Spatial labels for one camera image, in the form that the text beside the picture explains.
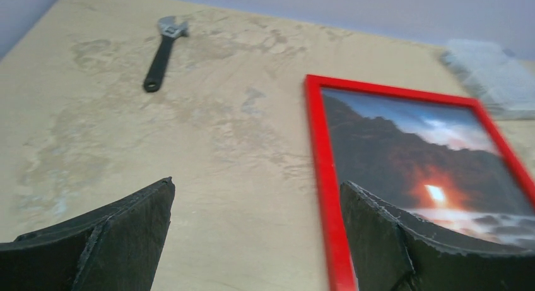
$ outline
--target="stained surface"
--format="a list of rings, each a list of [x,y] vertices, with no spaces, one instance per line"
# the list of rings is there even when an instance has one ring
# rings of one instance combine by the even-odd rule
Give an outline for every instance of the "stained surface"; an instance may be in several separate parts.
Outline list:
[[[168,15],[191,36],[148,95]],[[464,95],[438,52],[179,1],[60,0],[0,62],[0,241],[173,176],[153,290],[326,290],[304,76]],[[533,172],[535,122],[500,126]]]

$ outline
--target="framed photograph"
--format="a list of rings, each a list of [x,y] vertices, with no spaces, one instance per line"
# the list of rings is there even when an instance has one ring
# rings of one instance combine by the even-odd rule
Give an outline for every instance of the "framed photograph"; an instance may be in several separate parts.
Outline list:
[[[358,280],[343,181],[458,233],[535,248],[535,184],[476,99],[314,75],[305,95],[332,291]]]

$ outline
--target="cloudy sky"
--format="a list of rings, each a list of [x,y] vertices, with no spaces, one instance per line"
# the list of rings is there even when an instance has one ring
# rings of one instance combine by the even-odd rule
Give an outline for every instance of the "cloudy sky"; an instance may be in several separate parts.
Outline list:
[[[498,154],[481,124],[466,108],[341,90],[323,89],[323,94],[345,102],[361,116],[391,120],[401,131],[415,133],[427,142],[454,150],[467,148]]]

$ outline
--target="photograph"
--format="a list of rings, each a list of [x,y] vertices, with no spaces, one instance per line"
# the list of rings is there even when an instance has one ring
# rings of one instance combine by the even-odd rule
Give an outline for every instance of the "photograph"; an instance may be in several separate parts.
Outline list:
[[[535,249],[535,211],[467,107],[321,89],[339,184],[458,233]]]

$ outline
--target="picture frame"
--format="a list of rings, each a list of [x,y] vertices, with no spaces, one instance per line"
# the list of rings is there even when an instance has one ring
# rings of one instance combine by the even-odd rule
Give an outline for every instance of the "picture frame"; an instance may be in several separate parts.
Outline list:
[[[339,184],[343,181],[337,178],[324,105],[324,90],[466,109],[488,135],[495,153],[503,160],[509,174],[522,191],[526,203],[530,208],[535,206],[535,184],[478,100],[311,74],[305,78],[304,89],[331,291],[357,289],[339,204]]]

